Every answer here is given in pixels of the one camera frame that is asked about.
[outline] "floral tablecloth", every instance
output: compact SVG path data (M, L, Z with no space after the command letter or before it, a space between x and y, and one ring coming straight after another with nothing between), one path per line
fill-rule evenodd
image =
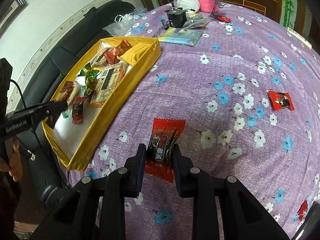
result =
M127 35L159 35L169 7L145 14ZM148 144L153 118L185 119L182 154L211 175L238 177L292 238L320 200L320 57L254 11L226 4L220 13L232 22L210 22L195 47L161 44L85 172L71 171L69 181L122 167ZM275 112L267 90L289 92L295 111ZM191 238L192 200L174 184L145 174L125 211L127 239Z

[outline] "pink container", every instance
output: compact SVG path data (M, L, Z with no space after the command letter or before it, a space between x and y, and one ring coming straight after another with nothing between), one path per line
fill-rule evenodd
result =
M199 0L200 3L200 11L202 12L207 12L207 13L212 13L212 10L216 4L214 0ZM219 7L216 6L214 13L219 11Z

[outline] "yellow box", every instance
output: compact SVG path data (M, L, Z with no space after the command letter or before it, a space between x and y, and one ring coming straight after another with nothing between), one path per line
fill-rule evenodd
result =
M128 36L106 38L98 41L70 70L51 98L51 101L55 100L66 81L74 81L76 79L76 75L80 69L86 65L94 57L94 55L96 55L101 43L107 43L111 46L118 46L123 39L127 39L133 48L127 51L124 56L121 57L121 59L131 65L132 69L124 76L124 78L115 88L112 95L104 103L100 112L95 116L71 160L63 153L60 144L55 138L53 129L51 129L45 123L46 120L42 121L44 134L48 139L53 151L61 163L69 170L85 170L98 143L109 128L109 125L112 123L113 119L116 117L122 105L128 99L142 78L147 74L149 69L160 57L161 49L158 39Z

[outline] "white wall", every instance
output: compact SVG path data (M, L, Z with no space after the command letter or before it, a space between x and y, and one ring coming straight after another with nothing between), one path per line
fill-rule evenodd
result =
M28 6L0 38L0 58L13 66L17 80L42 43L63 22L94 0L25 0Z

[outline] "silver screw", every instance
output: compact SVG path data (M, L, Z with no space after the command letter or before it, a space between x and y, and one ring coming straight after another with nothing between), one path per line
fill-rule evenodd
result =
M125 174L125 173L127 173L127 171L128 171L128 169L125 168L125 167L122 167L122 168L120 168L120 169L118 170L118 172L119 172L120 174Z
M81 182L83 184L89 183L91 181L91 178L89 176L85 176L81 179Z
M230 183L235 183L237 181L237 178L235 176L229 176L227 178L227 180L230 182Z
M193 173L193 174L198 174L200 172L200 170L197 167L193 167L193 168L190 169L190 172Z

